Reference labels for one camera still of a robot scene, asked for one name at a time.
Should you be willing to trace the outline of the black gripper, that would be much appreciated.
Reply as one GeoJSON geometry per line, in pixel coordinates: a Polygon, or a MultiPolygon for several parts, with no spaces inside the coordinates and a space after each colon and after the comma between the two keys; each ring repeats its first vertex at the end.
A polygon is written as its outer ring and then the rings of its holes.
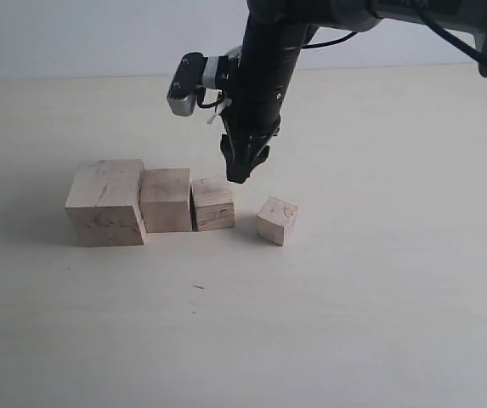
{"type": "Polygon", "coordinates": [[[225,134],[220,150],[231,183],[244,184],[268,159],[269,141],[279,131],[280,109],[297,60],[317,30],[290,20],[247,21],[239,62],[229,80],[232,102],[222,114],[225,134]]]}

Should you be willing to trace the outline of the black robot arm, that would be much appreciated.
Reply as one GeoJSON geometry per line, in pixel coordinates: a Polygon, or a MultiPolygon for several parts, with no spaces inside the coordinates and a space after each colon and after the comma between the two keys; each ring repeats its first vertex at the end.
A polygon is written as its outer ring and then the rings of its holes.
{"type": "Polygon", "coordinates": [[[320,27],[361,33],[382,20],[423,25],[487,77],[487,0],[250,1],[247,7],[239,61],[226,90],[231,103],[221,115],[226,133],[220,149],[230,182],[244,183],[267,160],[298,57],[320,27]]]}

